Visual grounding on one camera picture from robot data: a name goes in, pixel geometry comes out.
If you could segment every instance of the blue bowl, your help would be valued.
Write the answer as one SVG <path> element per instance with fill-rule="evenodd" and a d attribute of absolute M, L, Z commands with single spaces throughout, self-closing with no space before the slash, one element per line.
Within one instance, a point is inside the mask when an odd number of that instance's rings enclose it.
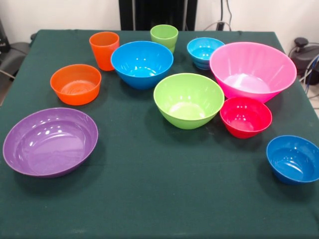
<path fill-rule="evenodd" d="M 209 59 L 211 54 L 218 48 L 225 45 L 223 42 L 209 37 L 200 37 L 191 40 L 187 45 L 194 64 L 202 70 L 209 70 Z"/>
<path fill-rule="evenodd" d="M 296 185 L 319 179 L 319 148 L 292 135 L 271 140 L 266 154 L 274 174 L 286 184 Z"/>
<path fill-rule="evenodd" d="M 151 41 L 134 41 L 117 48 L 111 62 L 118 75 L 131 87 L 146 90 L 154 87 L 173 64 L 171 51 Z"/>

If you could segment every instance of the white wall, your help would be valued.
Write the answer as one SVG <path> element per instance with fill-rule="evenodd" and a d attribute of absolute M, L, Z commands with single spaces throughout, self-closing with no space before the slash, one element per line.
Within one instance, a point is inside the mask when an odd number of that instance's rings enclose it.
<path fill-rule="evenodd" d="M 233 30 L 274 31 L 286 52 L 298 36 L 319 42 L 319 0 L 229 0 L 229 4 Z M 43 28 L 121 29 L 118 0 L 0 0 L 0 18 L 10 43 L 29 42 L 30 35 Z M 196 30 L 219 18 L 220 0 L 198 0 Z M 225 2 L 224 20 L 228 19 Z"/>
<path fill-rule="evenodd" d="M 10 43 L 44 28 L 121 29 L 118 0 L 0 0 L 0 18 Z"/>
<path fill-rule="evenodd" d="M 319 0 L 229 0 L 229 5 L 232 30 L 274 31 L 286 52 L 298 36 L 319 42 Z M 195 30 L 219 19 L 220 0 L 198 0 Z M 224 21 L 228 20 L 224 0 Z"/>

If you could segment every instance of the purple bowl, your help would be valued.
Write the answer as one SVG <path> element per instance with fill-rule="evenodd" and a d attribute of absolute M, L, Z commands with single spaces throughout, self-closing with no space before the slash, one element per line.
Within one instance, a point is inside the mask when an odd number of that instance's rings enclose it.
<path fill-rule="evenodd" d="M 69 108 L 46 109 L 27 116 L 10 130 L 3 156 L 19 173 L 59 177 L 83 163 L 97 140 L 97 126 L 87 114 Z"/>

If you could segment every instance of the orange cup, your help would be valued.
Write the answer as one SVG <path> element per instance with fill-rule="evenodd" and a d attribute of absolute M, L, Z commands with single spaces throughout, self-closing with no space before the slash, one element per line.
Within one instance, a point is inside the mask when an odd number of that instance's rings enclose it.
<path fill-rule="evenodd" d="M 110 31 L 98 32 L 90 37 L 90 44 L 98 66 L 103 71 L 113 71 L 112 53 L 120 46 L 118 34 Z"/>

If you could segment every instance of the plastic bowl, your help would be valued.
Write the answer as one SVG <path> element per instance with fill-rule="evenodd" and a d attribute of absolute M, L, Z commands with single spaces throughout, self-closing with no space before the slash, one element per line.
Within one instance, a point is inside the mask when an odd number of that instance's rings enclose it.
<path fill-rule="evenodd" d="M 295 81 L 297 70 L 283 52 L 259 43 L 235 42 L 216 49 L 210 69 L 227 98 L 264 103 Z"/>
<path fill-rule="evenodd" d="M 192 73 L 168 76 L 154 90 L 161 114 L 182 129 L 209 122 L 223 106 L 224 99 L 223 91 L 212 79 Z"/>
<path fill-rule="evenodd" d="M 250 138 L 267 129 L 271 111 L 258 100 L 235 97 L 225 101 L 220 116 L 227 130 L 237 138 Z"/>
<path fill-rule="evenodd" d="M 187 45 L 187 50 L 196 67 L 202 70 L 209 70 L 211 54 L 223 45 L 225 44 L 220 40 L 200 37 L 191 40 Z"/>
<path fill-rule="evenodd" d="M 62 102 L 80 106 L 93 101 L 98 96 L 101 79 L 101 73 L 93 66 L 75 64 L 56 71 L 50 83 Z"/>
<path fill-rule="evenodd" d="M 161 44 L 134 41 L 116 49 L 111 62 L 123 81 L 135 89 L 146 90 L 168 74 L 173 54 Z"/>
<path fill-rule="evenodd" d="M 286 184 L 311 183 L 319 179 L 319 148 L 293 135 L 271 140 L 266 154 L 277 178 Z"/>
<path fill-rule="evenodd" d="M 18 122 L 3 143 L 6 163 L 15 171 L 52 178 L 76 169 L 91 154 L 98 129 L 85 113 L 52 108 Z"/>

